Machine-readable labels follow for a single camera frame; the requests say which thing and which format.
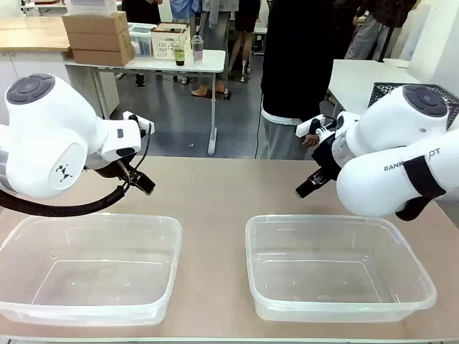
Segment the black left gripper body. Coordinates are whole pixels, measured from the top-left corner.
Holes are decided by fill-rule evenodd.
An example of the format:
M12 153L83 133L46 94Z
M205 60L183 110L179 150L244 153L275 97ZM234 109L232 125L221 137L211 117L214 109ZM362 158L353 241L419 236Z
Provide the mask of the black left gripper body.
M95 172L98 173L103 178L118 178L118 179L127 179L133 171L133 167L129 162L123 160L117 160L109 163L104 168L96 169Z

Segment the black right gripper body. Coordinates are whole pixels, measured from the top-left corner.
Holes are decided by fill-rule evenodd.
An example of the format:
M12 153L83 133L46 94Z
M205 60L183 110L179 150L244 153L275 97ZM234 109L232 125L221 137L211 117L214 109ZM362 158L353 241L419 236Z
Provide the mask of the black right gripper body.
M334 141L334 137L328 137L312 153L312 158L320 166L318 170L319 174L328 180L336 180L341 171L341 167L335 161L332 154Z

